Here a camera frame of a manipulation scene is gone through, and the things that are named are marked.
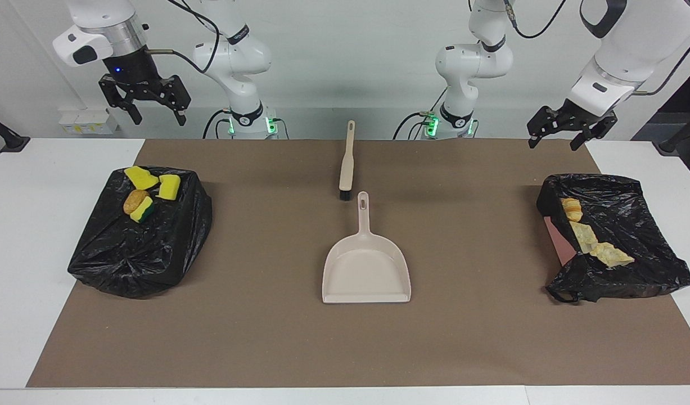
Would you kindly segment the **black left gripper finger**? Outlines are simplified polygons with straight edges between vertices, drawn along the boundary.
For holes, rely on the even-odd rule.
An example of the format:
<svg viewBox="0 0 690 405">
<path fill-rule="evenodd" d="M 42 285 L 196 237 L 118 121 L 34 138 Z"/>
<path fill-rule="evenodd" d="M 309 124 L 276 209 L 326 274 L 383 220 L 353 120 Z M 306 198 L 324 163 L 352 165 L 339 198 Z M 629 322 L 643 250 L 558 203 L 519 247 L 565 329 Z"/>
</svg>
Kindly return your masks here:
<svg viewBox="0 0 690 405">
<path fill-rule="evenodd" d="M 594 139 L 602 139 L 610 130 L 609 125 L 594 125 L 592 128 L 585 127 L 581 133 L 569 143 L 571 151 L 577 151 L 581 146 Z"/>
<path fill-rule="evenodd" d="M 546 136 L 560 132 L 561 118 L 559 110 L 554 110 L 548 106 L 541 107 L 527 123 L 530 149 L 534 149 Z"/>
</svg>

